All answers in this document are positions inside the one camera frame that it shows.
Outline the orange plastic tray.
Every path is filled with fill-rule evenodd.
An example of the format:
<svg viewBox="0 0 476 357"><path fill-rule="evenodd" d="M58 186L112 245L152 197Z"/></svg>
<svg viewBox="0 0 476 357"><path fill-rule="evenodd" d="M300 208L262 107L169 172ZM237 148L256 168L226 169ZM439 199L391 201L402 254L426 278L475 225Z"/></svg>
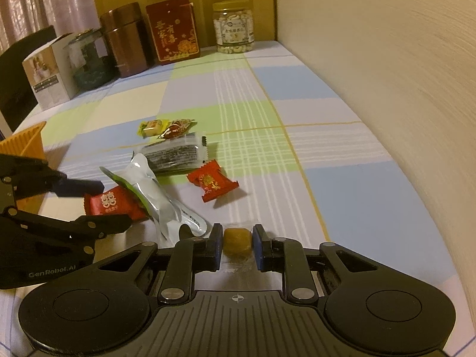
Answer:
<svg viewBox="0 0 476 357"><path fill-rule="evenodd" d="M30 126L1 141L1 154L20 157L23 164L38 164L45 161L43 149L42 131L47 122L43 121ZM43 203L43 194L38 194L17 200L18 209L37 214Z"/></svg>

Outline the clear black sesame bar packet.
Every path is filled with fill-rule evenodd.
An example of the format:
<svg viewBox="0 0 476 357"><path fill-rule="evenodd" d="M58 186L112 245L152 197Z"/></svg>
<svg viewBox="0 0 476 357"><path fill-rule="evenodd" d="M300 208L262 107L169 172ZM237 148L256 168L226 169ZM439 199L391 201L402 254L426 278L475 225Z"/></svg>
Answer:
<svg viewBox="0 0 476 357"><path fill-rule="evenodd" d="M193 171L208 162L207 138L205 134L191 132L137 148L133 152L136 154L144 155L156 174Z"/></svg>

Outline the dark green glass jar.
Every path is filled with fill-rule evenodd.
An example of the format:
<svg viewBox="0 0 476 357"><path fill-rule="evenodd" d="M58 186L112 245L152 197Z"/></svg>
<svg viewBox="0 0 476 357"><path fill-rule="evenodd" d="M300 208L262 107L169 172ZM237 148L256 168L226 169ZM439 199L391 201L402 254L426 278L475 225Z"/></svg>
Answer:
<svg viewBox="0 0 476 357"><path fill-rule="evenodd" d="M73 79L81 91L95 90L115 77L115 62L102 31L91 28L68 43Z"/></svg>

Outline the dark red foil candy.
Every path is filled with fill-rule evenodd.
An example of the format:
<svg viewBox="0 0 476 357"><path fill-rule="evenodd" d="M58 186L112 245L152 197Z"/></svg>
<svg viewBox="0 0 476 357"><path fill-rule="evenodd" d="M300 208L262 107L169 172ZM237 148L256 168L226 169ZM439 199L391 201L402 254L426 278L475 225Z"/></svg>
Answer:
<svg viewBox="0 0 476 357"><path fill-rule="evenodd" d="M171 140L186 134L189 129L196 124L194 119L181 118L170 121L158 138L161 140Z"/></svg>

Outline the red twisted wrapper candy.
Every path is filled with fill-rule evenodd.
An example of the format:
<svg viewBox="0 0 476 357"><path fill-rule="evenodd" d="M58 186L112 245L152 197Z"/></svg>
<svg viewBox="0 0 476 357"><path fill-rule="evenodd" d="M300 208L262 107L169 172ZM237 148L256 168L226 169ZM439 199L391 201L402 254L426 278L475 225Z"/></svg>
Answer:
<svg viewBox="0 0 476 357"><path fill-rule="evenodd" d="M238 189L239 182L228 179L215 159L186 175L187 180L203 190L203 202L213 201Z"/></svg>

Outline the black chair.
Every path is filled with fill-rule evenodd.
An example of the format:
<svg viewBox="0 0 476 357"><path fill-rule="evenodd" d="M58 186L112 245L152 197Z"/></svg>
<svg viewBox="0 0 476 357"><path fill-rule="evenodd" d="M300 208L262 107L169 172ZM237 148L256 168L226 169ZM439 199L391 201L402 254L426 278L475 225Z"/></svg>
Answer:
<svg viewBox="0 0 476 357"><path fill-rule="evenodd" d="M37 105L24 71L23 61L33 51L54 40L55 37L55 28L49 26L13 43L1 54L1 114L12 131L17 129Z"/></svg>

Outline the pink curtain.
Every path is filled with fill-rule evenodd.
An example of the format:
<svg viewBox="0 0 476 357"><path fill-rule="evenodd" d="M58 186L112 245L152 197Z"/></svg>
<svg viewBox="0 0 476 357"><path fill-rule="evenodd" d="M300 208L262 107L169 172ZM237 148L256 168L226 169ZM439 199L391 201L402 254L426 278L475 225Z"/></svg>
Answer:
<svg viewBox="0 0 476 357"><path fill-rule="evenodd" d="M53 26L57 35L98 27L94 0L1 0L1 51Z"/></svg>

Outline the yellow green candy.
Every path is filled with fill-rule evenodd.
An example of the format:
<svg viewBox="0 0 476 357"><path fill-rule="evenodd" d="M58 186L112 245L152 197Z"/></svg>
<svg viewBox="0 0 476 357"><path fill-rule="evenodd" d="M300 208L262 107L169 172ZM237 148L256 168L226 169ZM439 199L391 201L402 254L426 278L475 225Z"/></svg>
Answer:
<svg viewBox="0 0 476 357"><path fill-rule="evenodd" d="M153 136L161 135L170 121L168 119L153 119L150 121L143 121L138 128L138 135L143 139Z"/></svg>

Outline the red double happiness packet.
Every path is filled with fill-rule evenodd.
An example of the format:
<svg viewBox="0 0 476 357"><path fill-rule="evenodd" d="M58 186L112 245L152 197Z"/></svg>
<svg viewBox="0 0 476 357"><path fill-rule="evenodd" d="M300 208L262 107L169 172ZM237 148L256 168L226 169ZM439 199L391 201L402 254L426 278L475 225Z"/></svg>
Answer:
<svg viewBox="0 0 476 357"><path fill-rule="evenodd" d="M139 200L132 192L121 186L99 195L86 194L84 210L85 214L90 216L126 214L133 222L148 219L148 214Z"/></svg>

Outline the clear jar of nuts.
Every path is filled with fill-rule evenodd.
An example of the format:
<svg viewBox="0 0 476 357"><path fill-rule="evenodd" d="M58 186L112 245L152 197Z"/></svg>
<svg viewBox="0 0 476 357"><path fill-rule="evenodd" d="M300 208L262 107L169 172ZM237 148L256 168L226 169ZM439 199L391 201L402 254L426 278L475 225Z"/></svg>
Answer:
<svg viewBox="0 0 476 357"><path fill-rule="evenodd" d="M253 50L254 25L248 0L214 2L213 24L217 51L225 54Z"/></svg>

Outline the brown metal canister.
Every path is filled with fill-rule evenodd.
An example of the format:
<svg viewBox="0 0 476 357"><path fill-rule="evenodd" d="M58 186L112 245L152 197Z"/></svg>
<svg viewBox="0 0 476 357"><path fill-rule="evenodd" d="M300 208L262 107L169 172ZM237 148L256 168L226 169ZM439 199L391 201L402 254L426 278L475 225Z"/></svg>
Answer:
<svg viewBox="0 0 476 357"><path fill-rule="evenodd" d="M99 19L122 78L153 65L153 50L138 2L108 10Z"/></svg>

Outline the green silver snack pouch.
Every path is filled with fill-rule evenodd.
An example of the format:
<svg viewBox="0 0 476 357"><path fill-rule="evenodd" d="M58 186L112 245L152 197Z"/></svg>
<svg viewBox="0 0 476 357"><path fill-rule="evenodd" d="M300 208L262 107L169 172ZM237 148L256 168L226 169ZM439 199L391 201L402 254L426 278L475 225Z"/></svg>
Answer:
<svg viewBox="0 0 476 357"><path fill-rule="evenodd" d="M100 167L100 170L136 196L153 220L157 236L168 247L179 241L182 225L189 226L193 236L206 235L208 226L205 219L167 194L142 153L135 154L129 164L118 172L105 167Z"/></svg>

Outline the white product box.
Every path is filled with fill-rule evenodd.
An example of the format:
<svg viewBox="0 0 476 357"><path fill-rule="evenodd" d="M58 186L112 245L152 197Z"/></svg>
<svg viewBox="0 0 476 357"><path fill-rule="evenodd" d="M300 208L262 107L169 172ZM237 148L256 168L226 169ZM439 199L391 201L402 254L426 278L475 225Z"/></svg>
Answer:
<svg viewBox="0 0 476 357"><path fill-rule="evenodd" d="M23 60L26 77L41 110L66 103L79 92L73 79L68 47L75 36L75 33L58 36Z"/></svg>

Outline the clear amber candy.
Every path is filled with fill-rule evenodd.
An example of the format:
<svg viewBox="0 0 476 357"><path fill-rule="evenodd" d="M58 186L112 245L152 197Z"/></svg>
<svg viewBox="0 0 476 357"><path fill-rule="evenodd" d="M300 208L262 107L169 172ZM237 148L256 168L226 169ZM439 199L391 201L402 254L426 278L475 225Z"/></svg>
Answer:
<svg viewBox="0 0 476 357"><path fill-rule="evenodd" d="M223 254L229 263L243 263L252 254L252 233L246 228L226 228L223 232Z"/></svg>

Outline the red gold gift box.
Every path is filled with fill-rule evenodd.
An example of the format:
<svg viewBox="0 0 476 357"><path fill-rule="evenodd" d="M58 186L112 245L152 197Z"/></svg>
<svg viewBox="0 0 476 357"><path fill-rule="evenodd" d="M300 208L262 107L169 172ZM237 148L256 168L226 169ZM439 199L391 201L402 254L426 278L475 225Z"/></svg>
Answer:
<svg viewBox="0 0 476 357"><path fill-rule="evenodd" d="M158 61L167 65L200 57L193 3L166 0L146 7Z"/></svg>

